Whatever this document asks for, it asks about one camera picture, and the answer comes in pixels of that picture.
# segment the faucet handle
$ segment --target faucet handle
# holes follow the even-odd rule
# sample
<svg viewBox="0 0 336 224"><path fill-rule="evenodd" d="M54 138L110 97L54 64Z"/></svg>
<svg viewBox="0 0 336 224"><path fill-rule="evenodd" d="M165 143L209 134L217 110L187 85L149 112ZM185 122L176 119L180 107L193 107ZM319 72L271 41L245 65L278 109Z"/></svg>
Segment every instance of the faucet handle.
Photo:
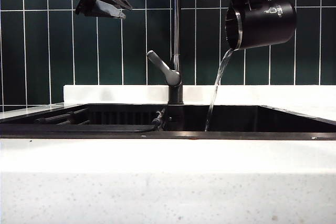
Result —
<svg viewBox="0 0 336 224"><path fill-rule="evenodd" d="M171 87L176 87L181 83L181 74L176 70L172 70L168 67L166 63L154 52L149 51L147 53L148 59L157 67L159 68L166 78L166 82Z"/></svg>

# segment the sink basin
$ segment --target sink basin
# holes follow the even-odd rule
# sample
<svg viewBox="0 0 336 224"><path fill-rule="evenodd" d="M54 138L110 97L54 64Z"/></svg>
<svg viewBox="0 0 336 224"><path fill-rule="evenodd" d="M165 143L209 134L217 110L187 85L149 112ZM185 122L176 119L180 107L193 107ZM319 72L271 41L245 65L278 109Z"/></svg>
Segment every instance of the sink basin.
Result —
<svg viewBox="0 0 336 224"><path fill-rule="evenodd" d="M155 130L151 122L157 116L157 112L163 109L163 130L166 132L162 132L161 129L160 134L148 133ZM172 137L225 138L224 133L226 138L231 133L231 139L242 136L253 136L253 139L256 139L256 135L243 133L333 133L328 136L336 137L334 121L267 106L215 106L210 131L203 132L207 110L206 105L86 104L0 120L0 136L112 138L118 137L115 133L140 133L133 134L132 137L167 138L169 132L184 132L175 133Z"/></svg>

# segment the black mug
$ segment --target black mug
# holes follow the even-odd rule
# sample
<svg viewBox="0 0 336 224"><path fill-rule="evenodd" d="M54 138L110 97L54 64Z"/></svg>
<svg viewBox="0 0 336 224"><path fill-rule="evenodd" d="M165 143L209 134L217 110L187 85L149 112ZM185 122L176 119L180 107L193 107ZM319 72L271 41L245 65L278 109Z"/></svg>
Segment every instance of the black mug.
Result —
<svg viewBox="0 0 336 224"><path fill-rule="evenodd" d="M287 0L232 5L225 26L234 50L285 43L295 32L296 11Z"/></svg>

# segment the kitchen faucet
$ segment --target kitchen faucet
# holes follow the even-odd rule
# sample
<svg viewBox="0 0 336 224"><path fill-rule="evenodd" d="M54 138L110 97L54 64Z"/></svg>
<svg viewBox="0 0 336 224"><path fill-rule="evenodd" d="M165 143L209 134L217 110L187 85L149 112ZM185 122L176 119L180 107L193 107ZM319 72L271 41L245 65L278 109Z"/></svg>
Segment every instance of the kitchen faucet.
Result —
<svg viewBox="0 0 336 224"><path fill-rule="evenodd" d="M174 0L174 52L171 57L170 67L154 51L147 53L148 59L165 75L166 83L169 86L168 104L170 105L183 104L183 82L180 57L180 16L181 0Z"/></svg>

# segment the white logo on mug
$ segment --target white logo on mug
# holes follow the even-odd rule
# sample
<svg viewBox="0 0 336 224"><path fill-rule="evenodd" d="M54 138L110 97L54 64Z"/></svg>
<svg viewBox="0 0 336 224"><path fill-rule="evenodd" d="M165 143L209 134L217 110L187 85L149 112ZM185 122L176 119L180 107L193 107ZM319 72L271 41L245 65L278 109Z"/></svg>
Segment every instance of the white logo on mug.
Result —
<svg viewBox="0 0 336 224"><path fill-rule="evenodd" d="M277 7L270 7L268 10L265 11L265 13L277 13L278 16L281 18L283 15L283 10L281 5L277 5Z"/></svg>

